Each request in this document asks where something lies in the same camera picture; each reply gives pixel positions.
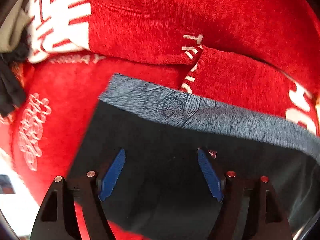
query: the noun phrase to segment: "gray fleece trim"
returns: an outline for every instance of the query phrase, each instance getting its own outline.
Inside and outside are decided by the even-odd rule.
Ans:
[[[320,138],[283,118],[115,74],[100,100],[141,118],[300,150],[320,163]]]

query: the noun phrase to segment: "silver bolt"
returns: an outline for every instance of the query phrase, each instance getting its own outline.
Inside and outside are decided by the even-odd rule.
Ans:
[[[55,182],[60,182],[62,180],[62,177],[61,176],[57,176],[54,178],[54,181]]]
[[[96,172],[95,171],[88,171],[88,173],[87,173],[87,176],[89,177],[89,178],[91,178],[91,177],[93,177],[93,176],[95,176],[96,175]]]

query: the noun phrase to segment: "red fleece blanket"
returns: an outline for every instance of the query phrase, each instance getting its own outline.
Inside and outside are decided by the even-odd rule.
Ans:
[[[34,65],[15,122],[0,124],[0,147],[38,203],[54,177],[68,173],[113,73],[287,118],[319,135],[313,101],[320,91],[319,20],[305,0],[30,0],[29,6],[29,60],[43,62]],[[92,52],[52,57],[83,49]],[[112,229],[117,239],[140,237]]]

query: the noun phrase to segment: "black metal bracket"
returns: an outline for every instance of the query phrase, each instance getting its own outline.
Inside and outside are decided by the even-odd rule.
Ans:
[[[224,175],[217,162],[206,156],[224,194],[208,240],[292,240],[289,222],[267,177],[244,180],[234,171]],[[98,198],[101,180],[111,163],[77,180],[57,176],[41,204],[30,240],[81,240],[74,198],[81,204],[90,239],[116,240]]]

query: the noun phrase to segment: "red bolt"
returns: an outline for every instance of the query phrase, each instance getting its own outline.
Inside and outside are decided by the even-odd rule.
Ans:
[[[264,182],[264,183],[269,182],[269,178],[268,178],[267,176],[262,176],[260,179],[261,179],[261,181]]]
[[[230,178],[234,178],[237,174],[234,171],[227,171],[227,176]]]

